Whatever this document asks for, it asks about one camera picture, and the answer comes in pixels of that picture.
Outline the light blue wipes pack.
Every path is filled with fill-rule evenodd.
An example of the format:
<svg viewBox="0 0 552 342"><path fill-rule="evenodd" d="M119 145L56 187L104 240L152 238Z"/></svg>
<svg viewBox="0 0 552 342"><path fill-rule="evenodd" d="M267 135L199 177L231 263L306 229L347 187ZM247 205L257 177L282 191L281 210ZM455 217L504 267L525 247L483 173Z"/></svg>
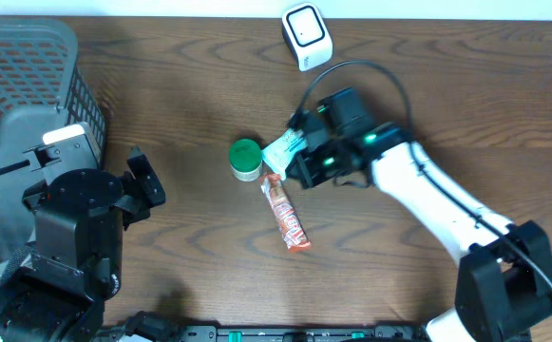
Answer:
<svg viewBox="0 0 552 342"><path fill-rule="evenodd" d="M306 147L307 141L300 131L287 129L279 138L262 149L262 159L282 181L285 181L286 169L295 154Z"/></svg>

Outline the red Top snack bar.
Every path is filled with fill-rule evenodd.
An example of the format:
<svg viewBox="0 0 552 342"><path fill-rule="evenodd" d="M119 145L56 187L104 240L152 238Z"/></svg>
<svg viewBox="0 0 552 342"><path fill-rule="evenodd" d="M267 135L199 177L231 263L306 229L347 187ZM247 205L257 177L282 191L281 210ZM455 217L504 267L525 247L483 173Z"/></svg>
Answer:
<svg viewBox="0 0 552 342"><path fill-rule="evenodd" d="M309 250L313 245L285 191L281 177L275 173L265 175L261 183L261 190L270 204L288 251Z"/></svg>

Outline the green lid jar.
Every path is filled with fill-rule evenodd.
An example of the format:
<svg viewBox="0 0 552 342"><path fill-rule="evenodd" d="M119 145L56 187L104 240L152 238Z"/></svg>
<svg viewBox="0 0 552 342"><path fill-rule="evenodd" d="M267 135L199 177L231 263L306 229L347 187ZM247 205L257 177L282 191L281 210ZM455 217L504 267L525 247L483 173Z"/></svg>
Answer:
<svg viewBox="0 0 552 342"><path fill-rule="evenodd" d="M229 162L239 181L256 181L262 173L262 151L250 139L235 141L229 150Z"/></svg>

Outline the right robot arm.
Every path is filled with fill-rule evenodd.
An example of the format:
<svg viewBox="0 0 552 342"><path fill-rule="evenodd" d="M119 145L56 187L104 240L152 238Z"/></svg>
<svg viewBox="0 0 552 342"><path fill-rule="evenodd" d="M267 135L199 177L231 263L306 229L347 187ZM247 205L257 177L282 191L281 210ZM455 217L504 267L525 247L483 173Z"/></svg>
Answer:
<svg viewBox="0 0 552 342"><path fill-rule="evenodd" d="M306 147L287 168L304 188L363 172L445 247L458 268L454 305L423 327L426 341L527 341L552 316L552 251L535 222L517 225L444 173L409 132L377 123L346 88L299 108L288 126Z"/></svg>

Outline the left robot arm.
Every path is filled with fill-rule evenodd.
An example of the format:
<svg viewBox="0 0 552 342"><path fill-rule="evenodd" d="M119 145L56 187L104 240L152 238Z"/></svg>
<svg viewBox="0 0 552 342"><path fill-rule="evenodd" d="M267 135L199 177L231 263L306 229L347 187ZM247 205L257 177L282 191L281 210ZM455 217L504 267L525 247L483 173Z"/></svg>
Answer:
<svg viewBox="0 0 552 342"><path fill-rule="evenodd" d="M21 198L35 240L18 249L0 279L0 341L91 341L105 303L122 287L123 233L165 202L148 158L133 147L114 176L83 160L84 136L29 149L25 166L43 177Z"/></svg>

